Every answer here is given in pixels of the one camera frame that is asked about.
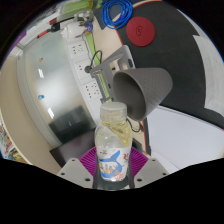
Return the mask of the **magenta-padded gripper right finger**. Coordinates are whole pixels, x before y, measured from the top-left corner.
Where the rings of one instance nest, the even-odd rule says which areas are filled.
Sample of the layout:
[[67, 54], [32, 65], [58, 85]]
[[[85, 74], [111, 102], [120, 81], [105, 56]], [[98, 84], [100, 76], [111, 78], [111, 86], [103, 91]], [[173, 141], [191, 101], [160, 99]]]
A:
[[129, 188], [141, 188], [168, 175], [168, 171], [156, 158], [148, 158], [135, 148], [129, 158]]

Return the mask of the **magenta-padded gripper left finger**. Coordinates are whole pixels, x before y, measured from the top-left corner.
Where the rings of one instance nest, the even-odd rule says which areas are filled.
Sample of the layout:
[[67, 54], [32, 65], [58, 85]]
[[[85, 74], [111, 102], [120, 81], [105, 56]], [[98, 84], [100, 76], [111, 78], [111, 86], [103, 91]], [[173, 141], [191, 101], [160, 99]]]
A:
[[71, 158], [58, 172], [58, 176], [83, 188], [93, 188], [97, 170], [96, 148], [93, 147], [79, 158]]

